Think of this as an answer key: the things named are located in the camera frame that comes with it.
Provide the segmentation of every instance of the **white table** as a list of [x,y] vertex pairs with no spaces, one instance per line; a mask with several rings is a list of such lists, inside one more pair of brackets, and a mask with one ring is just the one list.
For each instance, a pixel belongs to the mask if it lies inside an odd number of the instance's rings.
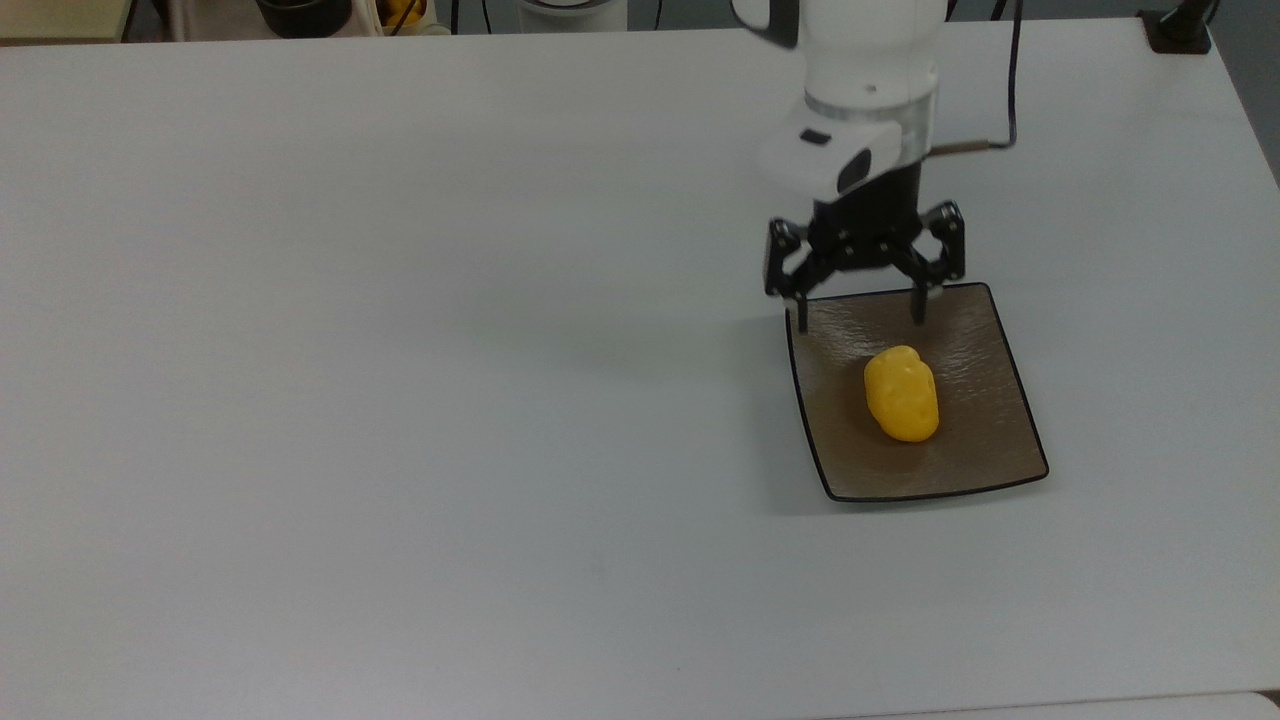
[[[940,141],[998,136],[945,32]],[[1052,473],[815,477],[745,32],[0,50],[6,717],[792,719],[1280,685],[1280,195],[1219,58],[1028,23],[969,220]],[[902,286],[841,278],[831,293]]]

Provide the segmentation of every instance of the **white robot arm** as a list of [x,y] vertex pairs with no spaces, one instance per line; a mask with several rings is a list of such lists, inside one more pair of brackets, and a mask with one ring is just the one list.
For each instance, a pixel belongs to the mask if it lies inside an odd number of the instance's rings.
[[[916,211],[938,88],[936,44],[947,0],[732,0],[748,29],[806,58],[804,97],[764,142],[767,173],[815,200],[808,227],[769,227],[765,292],[796,301],[832,273],[893,265],[914,282],[911,314],[928,291],[964,275],[964,220],[954,202]],[[936,259],[913,242],[942,241]],[[790,273],[787,256],[808,246]]]
[[[922,160],[933,131],[934,46],[946,10],[946,0],[733,0],[744,26],[801,47],[808,59],[804,97],[765,141],[762,165],[787,187],[832,202]],[[869,163],[858,164],[867,169],[854,172],[849,165],[864,150]]]

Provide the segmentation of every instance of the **brown plate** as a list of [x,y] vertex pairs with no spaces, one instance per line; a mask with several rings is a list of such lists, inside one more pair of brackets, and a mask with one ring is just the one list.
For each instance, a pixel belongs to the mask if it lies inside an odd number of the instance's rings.
[[[809,332],[787,313],[800,414],[832,500],[923,500],[1006,488],[1048,474],[991,288],[948,286],[911,323],[909,291],[809,301]],[[881,430],[867,409],[863,369],[910,345],[933,369],[941,424],[920,443]]]

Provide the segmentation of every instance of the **yellow object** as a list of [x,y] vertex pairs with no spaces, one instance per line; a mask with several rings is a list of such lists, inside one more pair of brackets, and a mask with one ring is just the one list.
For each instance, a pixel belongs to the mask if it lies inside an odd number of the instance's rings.
[[396,27],[399,22],[399,17],[404,14],[404,8],[408,6],[410,1],[413,3],[413,9],[408,12],[408,17],[404,18],[404,26],[411,26],[417,20],[422,19],[422,3],[421,0],[387,0],[387,20],[383,22],[385,27]]
[[922,442],[938,429],[938,388],[933,370],[914,347],[890,347],[867,364],[867,407],[893,439]]

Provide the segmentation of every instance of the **black cable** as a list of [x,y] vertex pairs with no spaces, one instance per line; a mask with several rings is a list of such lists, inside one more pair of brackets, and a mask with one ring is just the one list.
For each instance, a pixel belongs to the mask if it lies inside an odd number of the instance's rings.
[[1009,42],[1009,142],[992,142],[996,150],[1018,145],[1018,46],[1023,38],[1023,0],[1014,3],[1014,38]]
[[[392,37],[399,35],[399,28],[404,27],[404,20],[408,19],[408,14],[413,12],[413,5],[417,5],[417,0],[410,0],[408,5],[404,5],[404,12],[401,13],[401,19],[397,20],[396,28],[392,29]],[[426,14],[426,6],[422,6],[422,14]]]
[[966,140],[936,145],[929,150],[929,158],[957,155],[960,152],[980,152],[983,150],[1009,150],[1018,145],[1018,49],[1023,38],[1023,0],[1014,4],[1014,37],[1009,42],[1009,142],[995,140]]

